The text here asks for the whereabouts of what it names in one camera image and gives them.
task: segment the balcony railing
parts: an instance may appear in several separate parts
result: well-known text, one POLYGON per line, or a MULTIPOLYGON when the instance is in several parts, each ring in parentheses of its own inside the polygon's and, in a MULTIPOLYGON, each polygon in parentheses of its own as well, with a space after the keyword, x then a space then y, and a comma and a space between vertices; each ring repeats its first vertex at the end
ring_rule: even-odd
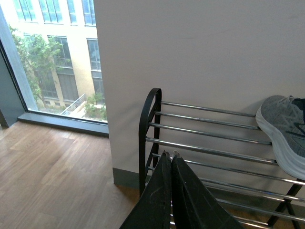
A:
POLYGON ((85 101, 86 101, 86 95, 83 94, 77 100, 75 100, 70 106, 68 106, 63 112, 61 112, 61 115, 68 116, 85 101))

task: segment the building window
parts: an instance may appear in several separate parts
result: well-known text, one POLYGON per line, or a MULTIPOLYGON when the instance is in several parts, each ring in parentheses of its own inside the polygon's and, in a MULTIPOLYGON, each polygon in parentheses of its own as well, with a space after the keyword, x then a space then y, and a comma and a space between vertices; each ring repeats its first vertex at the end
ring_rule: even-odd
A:
POLYGON ((14 0, 14 4, 20 21, 36 21, 31 0, 14 0))
POLYGON ((61 85, 62 96, 65 101, 74 102, 78 99, 77 86, 74 75, 59 74, 59 83, 61 85))
POLYGON ((91 70, 101 70, 100 52, 97 40, 88 39, 87 42, 90 55, 91 70))
POLYGON ((55 41, 59 43, 59 57, 54 58, 58 67, 72 67, 71 56, 69 46, 66 37, 54 37, 55 41))
POLYGON ((92 71, 91 73, 92 73, 94 92, 95 92, 95 94, 102 95, 102 99, 100 101, 98 101, 98 103, 105 104, 102 73, 98 72, 98 71, 92 71))
POLYGON ((52 73, 48 73, 47 77, 41 83, 41 93, 45 98, 58 99, 52 73))
POLYGON ((76 13, 74 7, 74 0, 67 0, 67 3, 68 3, 71 24, 75 25, 77 24, 77 20, 76 20, 76 13))
POLYGON ((39 0, 44 22, 60 23, 62 22, 61 9, 58 0, 39 0))
POLYGON ((82 8, 84 11, 85 25, 95 26, 95 12, 93 0, 82 0, 82 8))

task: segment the baseboard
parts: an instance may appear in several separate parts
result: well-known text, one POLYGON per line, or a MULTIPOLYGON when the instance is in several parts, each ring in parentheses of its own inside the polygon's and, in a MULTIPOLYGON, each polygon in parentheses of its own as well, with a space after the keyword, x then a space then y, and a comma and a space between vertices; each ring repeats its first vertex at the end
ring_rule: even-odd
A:
POLYGON ((139 188, 139 174, 123 169, 113 168, 113 180, 115 185, 139 188))

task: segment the chrome bar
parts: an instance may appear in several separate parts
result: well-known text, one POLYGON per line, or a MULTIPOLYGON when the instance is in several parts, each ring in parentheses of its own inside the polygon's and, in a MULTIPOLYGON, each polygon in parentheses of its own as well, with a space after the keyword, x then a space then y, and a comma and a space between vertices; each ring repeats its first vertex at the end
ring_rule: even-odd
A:
POLYGON ((198 146, 189 146, 189 145, 183 145, 183 144, 179 144, 179 143, 166 142, 166 141, 162 141, 162 140, 159 140, 159 139, 156 139, 156 138, 150 138, 150 137, 147 137, 146 141, 147 142, 152 142, 152 143, 158 143, 158 144, 163 145, 163 146, 171 146, 171 147, 176 147, 176 148, 180 148, 180 149, 186 149, 186 150, 192 150, 192 151, 201 152, 201 153, 207 153, 207 154, 211 154, 211 155, 224 156, 224 157, 236 158, 236 159, 240 159, 240 160, 253 161, 253 162, 257 162, 257 163, 278 166, 276 160, 268 159, 268 158, 234 154, 234 153, 229 153, 229 152, 219 151, 219 150, 213 150, 213 149, 203 148, 203 147, 198 147, 198 146))
POLYGON ((164 102, 164 101, 161 101, 161 104, 162 105, 168 105, 168 106, 178 106, 178 107, 197 109, 197 110, 202 110, 202 111, 212 111, 212 112, 218 112, 218 113, 229 114, 229 115, 239 115, 239 116, 246 116, 246 117, 255 117, 254 114, 246 114, 246 113, 241 113, 241 112, 228 111, 228 110, 215 109, 215 108, 208 108, 208 107, 201 107, 201 106, 192 106, 192 105, 186 105, 186 104, 177 104, 177 103, 170 103, 170 102, 164 102))
POLYGON ((252 206, 248 206, 248 205, 244 205, 244 204, 237 204, 237 203, 233 203, 231 201, 223 200, 223 199, 216 199, 216 200, 219 203, 229 204, 229 205, 237 206, 237 207, 240 207, 240 208, 245 208, 245 209, 248 209, 248 210, 254 210, 254 211, 257 211, 257 212, 260 212, 260 213, 273 215, 273 216, 278 216, 278 217, 282 217, 282 218, 285 218, 285 219, 296 220, 296 221, 300 221, 300 222, 305 223, 305 218, 302 218, 302 217, 291 216, 291 215, 288 215, 288 214, 285 214, 285 213, 280 213, 280 212, 277 212, 277 211, 264 210, 264 209, 261 209, 261 208, 256 208, 256 207, 252 207, 252 206))
POLYGON ((243 189, 234 189, 234 190, 232 190, 232 189, 229 189, 229 188, 226 188, 226 187, 213 186, 211 184, 209 185, 208 183, 204 183, 204 185, 207 188, 214 188, 214 189, 219 189, 219 190, 222 190, 222 191, 234 192, 234 193, 244 194, 244 195, 248 195, 248 196, 252 196, 252 197, 260 197, 260 198, 276 200, 276 201, 279 201, 279 202, 284 202, 283 199, 279 199, 279 198, 275 198, 275 197, 270 197, 270 196, 264 196, 264 195, 262 195, 260 193, 252 192, 250 194, 249 191, 245 191, 243 189))
POLYGON ((221 182, 221 181, 216 181, 216 180, 211 180, 211 179, 206 179, 206 178, 201 178, 201 177, 199 179, 202 182, 208 182, 208 183, 213 183, 213 184, 222 185, 222 186, 226 186, 226 187, 243 189, 243 190, 247 190, 247 191, 250 191, 250 192, 257 192, 257 193, 262 193, 262 194, 265 194, 265 195, 276 196, 278 198, 285 198, 285 199, 305 202, 305 199, 300 198, 300 197, 293 197, 293 196, 289 196, 289 195, 274 193, 274 192, 271 192, 271 191, 261 190, 261 189, 258 189, 258 188, 246 187, 246 186, 242 186, 242 185, 236 185, 236 184, 231 184, 231 183, 227 183, 227 182, 221 182))
POLYGON ((243 124, 238 124, 238 123, 216 121, 216 120, 206 119, 206 118, 195 118, 195 117, 189 117, 189 116, 178 115, 178 114, 170 114, 170 113, 165 113, 165 112, 155 112, 155 114, 156 115, 168 116, 168 117, 183 118, 183 119, 205 122, 205 123, 227 125, 227 126, 233 126, 233 127, 239 127, 239 128, 245 128, 245 129, 251 129, 251 130, 261 130, 258 126, 254 126, 254 125, 243 125, 243 124))
POLYGON ((245 225, 254 227, 254 228, 260 228, 260 229, 274 229, 274 228, 271 228, 271 227, 268 227, 268 226, 261 226, 261 225, 255 224, 255 223, 244 222, 244 221, 242 221, 242 220, 239 220, 238 222, 240 222, 241 224, 245 224, 245 225))
POLYGON ((256 143, 256 144, 269 145, 269 146, 272 145, 271 142, 267 142, 267 141, 253 140, 253 139, 248 139, 248 138, 231 137, 231 136, 213 134, 213 133, 208 133, 208 132, 183 129, 183 128, 179 128, 179 127, 162 125, 162 124, 157 124, 157 123, 149 123, 149 125, 152 126, 152 127, 168 129, 168 130, 177 130, 177 131, 182 131, 182 132, 187 132, 187 133, 192 133, 192 134, 197 134, 197 135, 204 135, 204 136, 209 136, 209 137, 217 137, 217 138, 229 139, 229 140, 234 140, 234 141, 256 143))
MULTIPOLYGON (((159 154, 152 154, 152 156, 161 157, 161 155, 159 155, 159 154)), ((290 179, 285 179, 285 178, 281 178, 281 177, 274 177, 274 176, 270 176, 270 175, 266 175, 266 174, 249 172, 249 171, 245 171, 245 170, 241 170, 241 169, 215 166, 215 165, 211 165, 211 164, 207 164, 207 163, 201 163, 201 162, 190 161, 190 160, 185 160, 185 162, 188 164, 204 166, 204 167, 209 167, 209 168, 216 168, 216 169, 226 170, 226 171, 235 172, 235 173, 247 174, 247 175, 256 176, 256 177, 263 177, 263 178, 267 178, 267 179, 279 180, 279 181, 297 184, 297 185, 305 185, 305 182, 302 182, 302 181, 290 180, 290 179)))
POLYGON ((242 217, 239 217, 239 216, 234 216, 234 218, 236 218, 237 220, 242 220, 244 222, 248 222, 248 223, 255 223, 255 224, 262 225, 262 226, 268 226, 267 223, 264 223, 264 222, 261 222, 261 221, 257 221, 257 220, 254 220, 254 219, 245 219, 245 218, 242 218, 242 217))

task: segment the gray sneaker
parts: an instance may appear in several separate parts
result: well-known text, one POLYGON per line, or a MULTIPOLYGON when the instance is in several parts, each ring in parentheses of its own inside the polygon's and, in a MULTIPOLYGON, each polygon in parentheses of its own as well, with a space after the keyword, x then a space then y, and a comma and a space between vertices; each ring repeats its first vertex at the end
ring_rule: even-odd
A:
POLYGON ((256 113, 258 126, 270 137, 279 166, 305 180, 305 100, 275 95, 256 113))

